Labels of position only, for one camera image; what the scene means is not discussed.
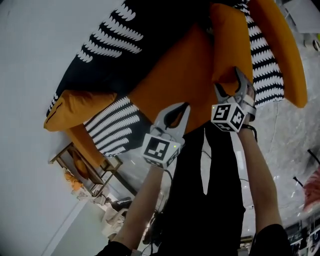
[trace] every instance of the cable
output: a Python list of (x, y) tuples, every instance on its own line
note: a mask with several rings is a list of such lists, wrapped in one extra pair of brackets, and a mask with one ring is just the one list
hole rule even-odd
[(141, 252), (141, 256), (144, 254), (144, 251), (145, 251), (149, 246), (151, 246), (151, 247), (152, 247), (152, 245), (151, 245), (151, 244), (147, 245), (147, 246), (143, 249), (143, 251)]
[(307, 152), (308, 152), (311, 156), (313, 156), (313, 158), (314, 158), (314, 159), (318, 162), (318, 164), (320, 165), (320, 160), (317, 158), (317, 156), (316, 156), (310, 149), (308, 149)]
[(296, 181), (296, 182), (298, 182), (299, 184), (300, 184), (300, 186), (301, 187), (304, 187), (304, 185), (297, 179), (297, 177), (296, 176), (294, 176), (293, 177), (293, 179)]
[(205, 153), (210, 159), (211, 159), (211, 156), (204, 150), (201, 150), (203, 153)]
[(243, 125), (241, 126), (241, 129), (249, 129), (249, 130), (253, 131), (255, 141), (258, 142), (257, 130), (256, 130), (252, 125), (250, 125), (250, 124), (243, 124)]
[[(174, 182), (174, 179), (173, 179), (170, 171), (168, 171), (167, 169), (163, 169), (163, 171), (165, 171), (165, 172), (169, 175), (170, 180), (171, 180), (171, 184), (170, 184), (170, 188), (169, 188), (169, 196), (170, 196), (171, 187), (172, 187), (172, 184), (173, 184), (173, 182)], [(166, 208), (167, 202), (168, 202), (168, 200), (164, 203), (164, 206), (163, 206), (161, 212), (163, 212), (163, 210)], [(154, 217), (152, 224), (156, 222), (156, 219), (157, 219), (158, 216), (155, 216), (155, 217)], [(150, 246), (151, 246), (150, 255), (152, 255), (152, 254), (154, 253), (154, 240), (153, 240), (153, 234), (154, 234), (154, 232), (153, 232), (153, 231), (154, 231), (154, 229), (152, 229), (151, 234), (150, 234)]]

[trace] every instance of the white box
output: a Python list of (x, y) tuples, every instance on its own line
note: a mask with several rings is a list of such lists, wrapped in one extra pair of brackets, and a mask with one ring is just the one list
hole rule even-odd
[(236, 102), (212, 105), (211, 123), (223, 132), (238, 133), (245, 117), (245, 112)]
[(181, 151), (181, 144), (151, 134), (144, 136), (142, 156), (148, 164), (167, 169)]

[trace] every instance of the black pants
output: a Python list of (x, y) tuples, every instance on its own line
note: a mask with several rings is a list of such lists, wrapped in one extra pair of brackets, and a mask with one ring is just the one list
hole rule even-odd
[[(207, 195), (200, 170), (204, 132), (211, 147)], [(230, 133), (207, 122), (184, 139), (164, 209), (159, 252), (238, 255), (245, 208)]]

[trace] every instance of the red object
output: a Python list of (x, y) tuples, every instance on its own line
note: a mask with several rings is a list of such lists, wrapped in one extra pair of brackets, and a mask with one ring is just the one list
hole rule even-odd
[(303, 211), (307, 212), (312, 206), (320, 203), (320, 166), (307, 180), (304, 189), (304, 207)]

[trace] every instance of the black and white patterned fabric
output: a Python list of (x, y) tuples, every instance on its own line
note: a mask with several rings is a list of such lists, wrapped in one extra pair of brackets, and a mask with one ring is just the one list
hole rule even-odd
[(256, 89), (255, 104), (261, 107), (269, 102), (279, 102), (285, 96), (283, 75), (264, 35), (250, 16), (249, 1), (234, 7), (244, 13), (248, 26), (253, 67), (253, 86)]
[(96, 148), (106, 157), (139, 148), (151, 122), (128, 97), (113, 104), (83, 123)]
[(79, 49), (46, 116), (64, 90), (127, 96), (197, 22), (202, 7), (196, 0), (124, 1)]

